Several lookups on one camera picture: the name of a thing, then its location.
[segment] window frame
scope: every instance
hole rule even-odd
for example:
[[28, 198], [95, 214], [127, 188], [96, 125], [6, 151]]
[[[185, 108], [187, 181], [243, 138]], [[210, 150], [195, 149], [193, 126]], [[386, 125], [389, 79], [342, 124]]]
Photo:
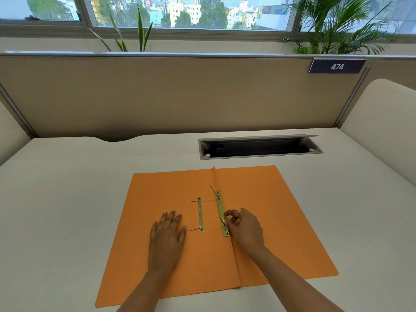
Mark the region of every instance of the window frame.
[[[0, 20], [0, 37], [96, 38], [89, 28], [105, 39], [118, 36], [112, 27], [98, 26], [89, 0], [74, 0], [74, 2], [80, 21]], [[301, 19], [301, 11], [289, 14], [289, 22], [293, 21], [290, 31], [154, 28], [150, 38], [211, 41], [280, 41], [285, 37], [298, 39], [305, 35], [304, 32], [299, 31]], [[124, 39], [137, 39], [137, 29], [128, 27], [119, 29]], [[395, 42], [416, 43], [416, 35], [396, 34]]]

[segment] open folder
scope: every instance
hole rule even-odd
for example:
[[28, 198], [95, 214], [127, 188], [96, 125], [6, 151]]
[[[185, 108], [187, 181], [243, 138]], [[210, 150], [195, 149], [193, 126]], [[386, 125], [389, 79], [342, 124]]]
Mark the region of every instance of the open folder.
[[[224, 236], [211, 187], [221, 192], [225, 210], [255, 214], [265, 245], [301, 277], [338, 275], [276, 166], [134, 174], [96, 307], [122, 304], [138, 285], [147, 271], [150, 228], [172, 209], [182, 214], [180, 227], [187, 225], [188, 232], [162, 298], [268, 283], [232, 234]], [[198, 198], [203, 232], [190, 231], [200, 227]]]

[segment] person's left hand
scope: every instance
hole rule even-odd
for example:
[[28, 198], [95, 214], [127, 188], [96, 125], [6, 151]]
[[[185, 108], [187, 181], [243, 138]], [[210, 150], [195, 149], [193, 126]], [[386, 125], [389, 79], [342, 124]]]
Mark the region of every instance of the person's left hand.
[[186, 230], [185, 225], [178, 230], [182, 214], [175, 217], [175, 210], [171, 213], [165, 211], [159, 224], [155, 221], [150, 232], [149, 255], [147, 258], [148, 272], [159, 272], [169, 275], [179, 261], [184, 247]]

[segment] number sign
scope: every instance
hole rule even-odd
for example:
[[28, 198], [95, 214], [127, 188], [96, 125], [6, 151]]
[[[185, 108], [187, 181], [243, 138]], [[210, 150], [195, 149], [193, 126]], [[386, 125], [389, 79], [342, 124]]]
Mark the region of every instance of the number sign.
[[360, 73], [365, 59], [313, 59], [309, 73]]

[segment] white desk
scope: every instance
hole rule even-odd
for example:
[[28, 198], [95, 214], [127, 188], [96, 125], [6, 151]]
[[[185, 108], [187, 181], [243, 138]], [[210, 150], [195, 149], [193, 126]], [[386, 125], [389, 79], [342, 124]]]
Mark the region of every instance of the white desk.
[[[313, 140], [325, 153], [199, 158], [198, 138], [299, 133], [319, 134]], [[133, 173], [272, 164], [340, 272], [309, 282], [346, 311], [414, 311], [416, 188], [336, 128], [153, 135], [118, 143], [32, 140], [0, 167], [0, 310], [97, 310]], [[213, 310], [283, 307], [268, 285], [169, 298], [157, 307]]]

